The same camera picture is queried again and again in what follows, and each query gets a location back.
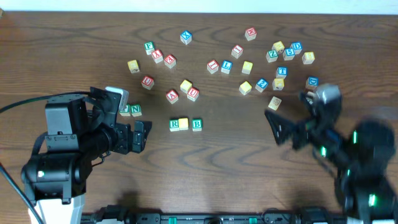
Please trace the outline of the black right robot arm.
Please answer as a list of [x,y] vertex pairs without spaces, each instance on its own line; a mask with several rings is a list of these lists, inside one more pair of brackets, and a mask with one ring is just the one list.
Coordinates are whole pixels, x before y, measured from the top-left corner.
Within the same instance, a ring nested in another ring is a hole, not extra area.
[[317,89],[313,95],[301,93],[300,100],[310,112],[301,121],[265,111],[276,143],[290,139],[295,150],[311,144],[313,153],[338,169],[335,194],[348,216],[363,223],[397,223],[397,194],[386,177],[396,153],[392,128],[376,119],[364,119],[344,138],[334,129],[342,106],[340,91]]

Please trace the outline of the yellow block plain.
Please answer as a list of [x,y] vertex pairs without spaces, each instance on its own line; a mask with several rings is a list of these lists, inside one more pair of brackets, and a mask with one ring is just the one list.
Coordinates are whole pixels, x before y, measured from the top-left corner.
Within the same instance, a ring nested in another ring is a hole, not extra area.
[[140,68],[139,68],[139,64],[138,64],[137,60],[128,61],[127,65],[128,65],[128,68],[131,73],[140,72]]

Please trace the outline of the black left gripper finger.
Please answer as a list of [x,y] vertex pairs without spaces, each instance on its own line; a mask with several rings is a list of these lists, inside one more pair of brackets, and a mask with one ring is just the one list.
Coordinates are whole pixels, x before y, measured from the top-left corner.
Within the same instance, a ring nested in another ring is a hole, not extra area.
[[134,122],[134,132],[141,132],[142,134],[149,134],[152,129],[152,121],[139,121]]
[[132,132],[132,151],[135,153],[141,153],[146,145],[147,135],[146,131],[133,131]]

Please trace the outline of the green R block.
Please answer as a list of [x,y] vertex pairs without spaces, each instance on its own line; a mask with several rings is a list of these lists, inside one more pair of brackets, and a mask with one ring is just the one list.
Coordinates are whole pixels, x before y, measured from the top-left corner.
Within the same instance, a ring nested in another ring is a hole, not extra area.
[[170,119],[169,120],[169,129],[171,132],[180,130],[178,119]]

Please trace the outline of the green B block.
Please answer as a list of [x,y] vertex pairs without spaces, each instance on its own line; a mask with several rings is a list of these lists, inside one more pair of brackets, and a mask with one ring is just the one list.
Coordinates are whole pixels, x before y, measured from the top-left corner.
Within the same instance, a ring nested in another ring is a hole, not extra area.
[[192,120],[192,130],[193,131],[202,131],[203,123],[201,119],[193,119]]

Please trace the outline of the yellow O block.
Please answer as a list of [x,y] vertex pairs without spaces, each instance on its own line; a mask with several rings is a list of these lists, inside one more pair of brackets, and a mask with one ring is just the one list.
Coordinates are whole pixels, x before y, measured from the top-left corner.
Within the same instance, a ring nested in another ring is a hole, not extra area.
[[251,73],[252,67],[253,67],[252,62],[244,61],[242,67],[242,73],[249,75]]

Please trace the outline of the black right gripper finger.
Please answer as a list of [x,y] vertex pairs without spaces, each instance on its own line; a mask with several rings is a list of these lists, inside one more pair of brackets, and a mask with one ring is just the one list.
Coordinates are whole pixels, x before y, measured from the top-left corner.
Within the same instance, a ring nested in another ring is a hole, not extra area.
[[281,145],[292,138],[298,128],[297,123],[285,119],[272,111],[265,110],[264,115],[271,127],[277,145]]
[[305,92],[301,92],[299,94],[300,101],[304,104],[304,106],[306,107],[306,109],[308,110],[308,112],[311,115],[316,115],[317,114],[316,109],[313,106],[313,103],[315,101],[314,98],[315,98],[315,94],[313,92],[311,92],[311,91],[308,91],[306,93]]

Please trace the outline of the blue T block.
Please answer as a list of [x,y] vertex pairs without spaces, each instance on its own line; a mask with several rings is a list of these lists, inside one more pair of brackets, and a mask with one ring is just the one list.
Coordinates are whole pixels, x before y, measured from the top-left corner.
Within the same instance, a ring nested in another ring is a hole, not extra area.
[[288,75],[288,68],[287,67],[277,67],[275,77],[285,79]]

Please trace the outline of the yellow O block placed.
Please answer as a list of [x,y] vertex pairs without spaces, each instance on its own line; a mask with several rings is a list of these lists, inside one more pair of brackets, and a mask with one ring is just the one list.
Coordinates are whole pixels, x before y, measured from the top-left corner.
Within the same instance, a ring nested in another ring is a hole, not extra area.
[[178,119],[178,128],[180,131],[189,129],[189,120],[188,118],[179,118]]

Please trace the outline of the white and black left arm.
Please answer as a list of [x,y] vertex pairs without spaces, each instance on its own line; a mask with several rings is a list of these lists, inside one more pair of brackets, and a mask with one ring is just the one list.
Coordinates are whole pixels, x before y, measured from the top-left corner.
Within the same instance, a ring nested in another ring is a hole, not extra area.
[[117,123],[120,101],[120,94],[109,91],[48,99],[47,132],[37,138],[21,171],[25,195],[40,222],[80,223],[95,160],[144,150],[152,122]]

